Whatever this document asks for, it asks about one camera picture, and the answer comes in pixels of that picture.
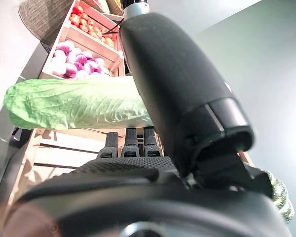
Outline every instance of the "robotic hand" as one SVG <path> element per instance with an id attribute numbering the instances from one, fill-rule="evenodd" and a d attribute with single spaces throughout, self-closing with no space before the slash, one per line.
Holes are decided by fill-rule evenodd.
<path id="1" fill-rule="evenodd" d="M 289 237 L 254 133 L 196 44 L 146 0 L 122 2 L 127 64 L 169 157 L 99 158 L 27 192 L 3 236 Z"/>

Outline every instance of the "wooden shelf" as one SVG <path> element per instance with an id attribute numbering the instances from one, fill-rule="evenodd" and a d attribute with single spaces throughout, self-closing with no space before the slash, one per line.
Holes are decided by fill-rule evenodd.
<path id="1" fill-rule="evenodd" d="M 110 14 L 110 13 L 102 13 L 103 15 L 105 15 L 107 18 L 109 18 L 112 21 L 121 21 L 124 17 L 123 16 L 119 16 L 119 15 L 114 15 L 114 14 Z"/>
<path id="2" fill-rule="evenodd" d="M 69 27 L 69 32 L 67 34 L 67 39 L 70 39 L 71 41 L 74 41 L 74 43 L 81 44 L 81 46 L 88 47 L 89 50 L 94 50 L 94 48 L 97 49 L 97 53 L 103 57 L 109 59 L 111 62 L 115 62 L 119 58 L 121 60 L 124 59 L 123 52 L 119 52 L 115 50 L 114 48 L 111 48 L 106 43 L 103 43 L 88 33 L 82 31 L 78 27 L 69 24 L 66 22 L 67 27 Z"/>

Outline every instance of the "wooden board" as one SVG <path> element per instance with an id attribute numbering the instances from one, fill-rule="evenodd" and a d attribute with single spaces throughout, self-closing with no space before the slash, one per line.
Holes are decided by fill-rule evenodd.
<path id="1" fill-rule="evenodd" d="M 27 144 L 25 144 L 26 151 L 23 157 L 22 164 L 19 168 L 19 172 L 16 177 L 11 195 L 9 197 L 8 206 L 12 205 L 12 203 L 23 194 L 26 188 L 28 180 L 27 175 L 31 171 L 34 164 L 34 158 L 38 151 L 41 138 L 42 136 L 36 134 L 36 129 L 34 129 L 31 133 L 29 141 L 27 142 Z"/>
<path id="2" fill-rule="evenodd" d="M 124 137 L 126 134 L 125 129 L 69 129 L 69 130 L 56 130 L 56 132 L 64 133 L 68 135 L 104 141 L 106 140 L 106 133 L 108 132 L 117 132 L 120 137 Z"/>
<path id="3" fill-rule="evenodd" d="M 98 152 L 105 146 L 105 140 L 102 139 L 103 137 L 101 137 L 101 140 L 94 140 L 45 130 L 40 145 L 77 151 Z"/>
<path id="4" fill-rule="evenodd" d="M 95 153 L 39 146 L 35 156 L 35 163 L 80 167 L 88 161 L 96 158 L 97 154 Z"/>

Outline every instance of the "wooden crate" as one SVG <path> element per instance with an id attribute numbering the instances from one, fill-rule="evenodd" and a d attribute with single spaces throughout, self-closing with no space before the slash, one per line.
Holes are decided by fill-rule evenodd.
<path id="1" fill-rule="evenodd" d="M 125 65 L 124 65 L 124 56 L 123 52 L 121 51 L 120 40 L 117 35 L 114 35 L 115 39 L 114 46 L 115 48 L 109 47 L 107 44 L 100 42 L 99 40 L 95 40 L 92 36 L 87 34 L 86 32 L 80 30 L 78 27 L 72 25 L 69 21 L 69 16 L 71 14 L 72 8 L 75 5 L 82 5 L 86 9 L 86 13 L 92 18 L 96 18 L 98 24 L 106 26 L 108 28 L 112 28 L 116 24 L 111 21 L 109 18 L 105 17 L 95 9 L 91 8 L 84 2 L 74 1 L 72 4 L 70 11 L 67 14 L 67 18 L 64 21 L 60 32 L 55 40 L 55 43 L 47 57 L 45 65 L 42 69 L 42 72 L 39 76 L 40 79 L 63 79 L 52 73 L 51 67 L 51 59 L 53 58 L 54 52 L 59 42 L 64 42 L 66 40 L 71 40 L 74 42 L 75 47 L 80 48 L 82 51 L 90 51 L 94 58 L 101 57 L 105 61 L 105 67 L 109 69 L 110 76 L 112 77 L 121 77 L 125 76 Z"/>
<path id="2" fill-rule="evenodd" d="M 107 13 L 106 14 L 105 13 L 100 13 L 99 11 L 94 9 L 93 7 L 89 6 L 88 4 L 86 4 L 85 2 L 80 1 L 80 0 L 76 0 L 73 3 L 73 5 L 74 6 L 81 6 L 83 8 L 83 12 L 85 12 L 90 18 L 92 18 L 96 22 L 97 27 L 101 26 L 101 27 L 103 27 L 104 29 L 107 29 L 107 30 L 110 30 L 110 29 L 112 29 L 113 27 L 116 26 L 116 23 L 113 22 L 110 18 L 115 16 L 114 19 L 118 19 L 119 21 L 123 19 L 123 17 L 121 17 L 121 16 L 117 16 L 117 15 L 113 15 L 113 14 L 107 14 Z M 72 8 L 68 12 L 68 15 L 67 15 L 67 17 L 65 19 L 65 22 L 67 22 L 68 24 L 70 24 L 69 17 L 71 15 L 71 11 L 72 11 Z M 119 32 L 119 26 L 116 27 L 113 31 L 114 32 Z M 114 41 L 114 49 L 116 51 L 122 52 L 122 46 L 121 46 L 121 41 L 120 41 L 120 38 L 119 38 L 119 34 L 113 34 L 113 41 Z"/>

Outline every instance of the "cabbage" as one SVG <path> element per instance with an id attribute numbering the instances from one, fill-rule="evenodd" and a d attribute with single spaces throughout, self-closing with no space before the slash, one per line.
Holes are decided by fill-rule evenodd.
<path id="1" fill-rule="evenodd" d="M 132 77 L 26 80 L 7 90 L 4 105 L 25 129 L 152 126 Z"/>

